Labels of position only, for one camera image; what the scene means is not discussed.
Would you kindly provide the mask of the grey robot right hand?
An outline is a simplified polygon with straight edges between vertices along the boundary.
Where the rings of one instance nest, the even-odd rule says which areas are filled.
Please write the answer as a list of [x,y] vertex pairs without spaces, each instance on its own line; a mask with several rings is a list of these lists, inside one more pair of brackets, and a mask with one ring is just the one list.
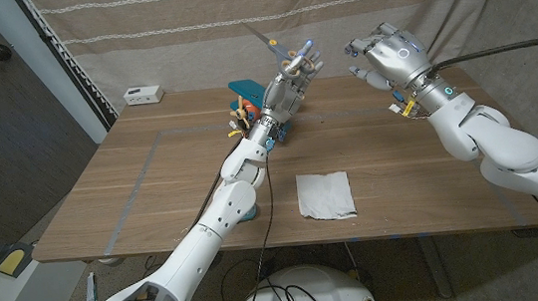
[[356,77],[381,91],[395,86],[410,91],[413,99],[430,115],[447,104],[457,111],[471,111],[475,101],[459,93],[439,75],[432,75],[432,64],[425,45],[411,32],[382,23],[363,40],[355,38],[345,46],[345,52],[357,57],[363,55],[372,66],[370,71],[351,67]]

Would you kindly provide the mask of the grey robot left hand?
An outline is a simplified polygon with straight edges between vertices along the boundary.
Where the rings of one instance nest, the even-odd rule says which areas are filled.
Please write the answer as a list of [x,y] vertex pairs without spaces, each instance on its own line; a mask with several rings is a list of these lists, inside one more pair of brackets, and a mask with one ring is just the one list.
[[300,50],[292,51],[275,40],[267,41],[279,71],[263,94],[260,118],[248,135],[251,141],[264,147],[267,139],[276,138],[278,129],[299,110],[307,88],[324,65],[319,50],[308,56],[313,45],[309,39]]

